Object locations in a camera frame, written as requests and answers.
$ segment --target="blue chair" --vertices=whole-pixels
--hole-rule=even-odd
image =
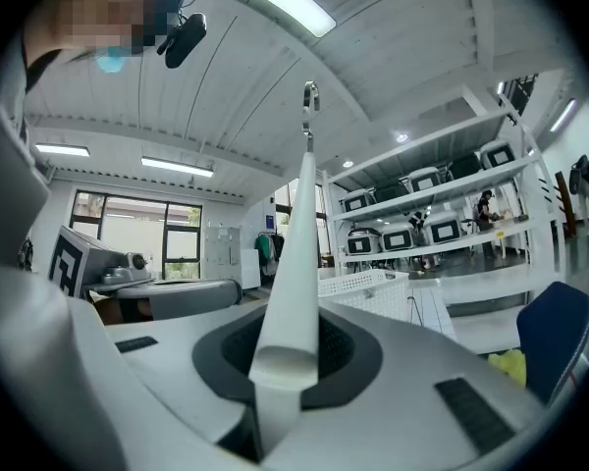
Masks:
[[[517,316],[526,387],[549,405],[557,396],[589,336],[589,296],[552,283]]]

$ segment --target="window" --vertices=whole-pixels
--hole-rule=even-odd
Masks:
[[[289,184],[282,186],[275,192],[275,203],[277,209],[277,234],[286,236],[288,234],[288,225],[291,221],[291,213],[296,200],[296,189],[298,180],[293,180]],[[325,214],[325,202],[323,201],[323,188],[317,185],[316,194],[316,227],[318,230],[318,242],[321,254],[331,254],[330,238],[327,230],[327,215]]]
[[[201,212],[199,206],[80,191],[70,227],[118,251],[141,253],[156,279],[199,279]]]

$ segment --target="metal hook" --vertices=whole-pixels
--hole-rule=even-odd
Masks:
[[[307,136],[307,151],[314,151],[314,134],[310,130],[310,119],[312,118],[312,100],[314,101],[314,110],[321,111],[321,95],[318,86],[314,80],[305,83],[303,93],[303,134]]]

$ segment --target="yellow bag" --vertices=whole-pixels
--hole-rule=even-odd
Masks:
[[[507,350],[502,355],[489,354],[489,364],[526,386],[526,356],[519,349]]]

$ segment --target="ceiling beam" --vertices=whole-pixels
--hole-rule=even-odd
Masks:
[[[495,12],[493,0],[471,0],[477,33],[478,64],[487,73],[493,72],[495,57]]]
[[[224,193],[210,192],[207,190],[198,190],[196,188],[182,187],[164,183],[145,182],[143,180],[133,180],[130,178],[108,177],[107,175],[98,175],[80,171],[58,170],[53,180],[64,182],[88,183],[104,186],[116,186],[119,188],[128,188],[131,190],[149,191],[163,193],[167,195],[177,195],[179,197],[189,197],[193,199],[206,199],[217,202],[226,202],[228,204],[244,205],[244,198]]]
[[[362,122],[370,122],[369,116],[362,108],[362,105],[355,99],[353,93],[348,89],[345,83],[338,77],[332,69],[323,62],[307,45],[301,42],[298,38],[288,33],[285,29],[280,27],[278,24],[273,22],[270,18],[260,14],[256,10],[248,7],[238,0],[225,0],[234,9],[235,12],[243,17],[255,20],[261,20],[269,24],[272,28],[277,40],[286,45],[291,49],[297,56],[301,58],[305,63],[308,64],[320,77],[321,79],[347,103],[355,116]]]
[[[201,146],[202,155],[207,155],[218,159],[220,161],[232,162],[239,166],[244,166],[255,171],[266,173],[273,177],[281,178],[283,171],[275,166],[266,164],[251,157],[245,157],[239,153],[231,150],[224,150],[209,144],[202,145],[201,141],[192,139],[183,139],[179,136],[170,136],[162,132],[141,130],[138,128],[131,128],[129,126],[120,126],[116,124],[109,124],[104,122],[84,121],[77,119],[58,119],[52,117],[35,117],[29,116],[29,121],[34,128],[44,130],[60,130],[60,131],[76,131],[76,132],[90,132],[97,134],[107,134],[111,136],[121,136],[138,141],[146,141],[149,143],[157,143],[160,145],[170,146],[188,152],[200,154]]]

